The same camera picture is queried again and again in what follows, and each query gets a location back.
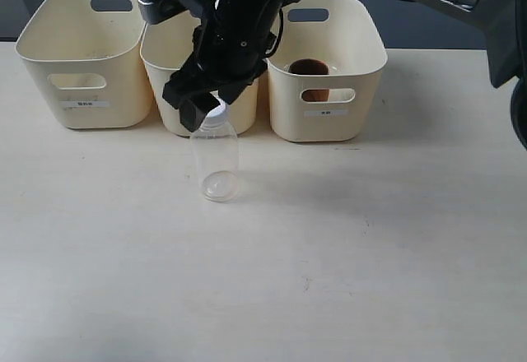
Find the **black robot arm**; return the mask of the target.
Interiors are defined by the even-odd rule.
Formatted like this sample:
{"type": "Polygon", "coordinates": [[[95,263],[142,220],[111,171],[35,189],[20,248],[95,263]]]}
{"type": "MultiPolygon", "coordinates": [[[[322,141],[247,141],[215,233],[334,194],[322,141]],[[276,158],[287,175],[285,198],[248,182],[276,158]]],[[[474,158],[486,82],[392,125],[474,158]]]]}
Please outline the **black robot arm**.
{"type": "MultiPolygon", "coordinates": [[[[215,108],[218,92],[235,101],[264,72],[277,48],[271,31],[285,6],[300,0],[177,0],[180,10],[198,11],[193,50],[165,84],[165,101],[180,113],[189,131],[197,130],[215,108]]],[[[405,0],[420,2],[478,27],[485,35],[491,83],[516,79],[511,97],[512,127],[526,140],[526,0],[405,0]]]]}

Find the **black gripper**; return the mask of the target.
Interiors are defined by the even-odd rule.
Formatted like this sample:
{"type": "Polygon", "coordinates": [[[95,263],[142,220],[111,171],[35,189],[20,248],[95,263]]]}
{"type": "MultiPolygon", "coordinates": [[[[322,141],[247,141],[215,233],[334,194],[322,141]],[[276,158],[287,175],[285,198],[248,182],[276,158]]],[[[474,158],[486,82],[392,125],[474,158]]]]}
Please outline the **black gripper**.
{"type": "Polygon", "coordinates": [[[215,0],[194,30],[193,52],[163,89],[163,99],[180,114],[189,132],[197,131],[220,105],[233,104],[266,71],[264,59],[276,41],[271,32],[277,0],[215,0]]]}

